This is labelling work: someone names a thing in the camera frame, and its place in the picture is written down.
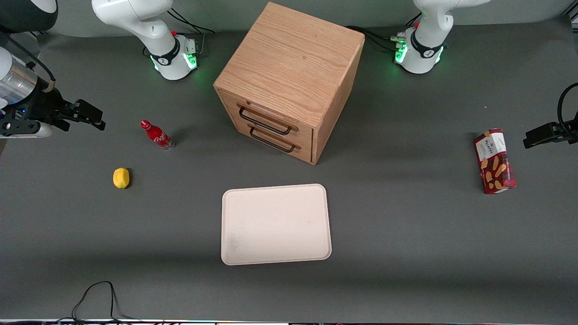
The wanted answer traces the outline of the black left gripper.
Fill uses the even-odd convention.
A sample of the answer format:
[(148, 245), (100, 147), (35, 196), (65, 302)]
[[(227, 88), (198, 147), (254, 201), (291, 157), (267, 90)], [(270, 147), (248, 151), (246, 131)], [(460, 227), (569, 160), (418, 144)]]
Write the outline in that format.
[(564, 121), (561, 127), (558, 123), (546, 123), (540, 127), (526, 132), (523, 140), (524, 148), (530, 149), (540, 144), (557, 143), (566, 141), (568, 144), (578, 142), (578, 120)]

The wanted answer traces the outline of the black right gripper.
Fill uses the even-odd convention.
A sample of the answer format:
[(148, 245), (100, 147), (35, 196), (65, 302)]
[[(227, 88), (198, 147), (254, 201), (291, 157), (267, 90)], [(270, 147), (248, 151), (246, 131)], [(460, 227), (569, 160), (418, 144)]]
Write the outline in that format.
[(27, 132), (39, 131), (41, 123), (68, 131), (71, 121), (92, 125), (99, 131), (103, 131), (106, 127), (101, 110), (82, 99), (78, 99), (74, 106), (73, 103), (64, 100), (58, 90), (48, 93), (34, 90), (25, 98), (25, 109)]

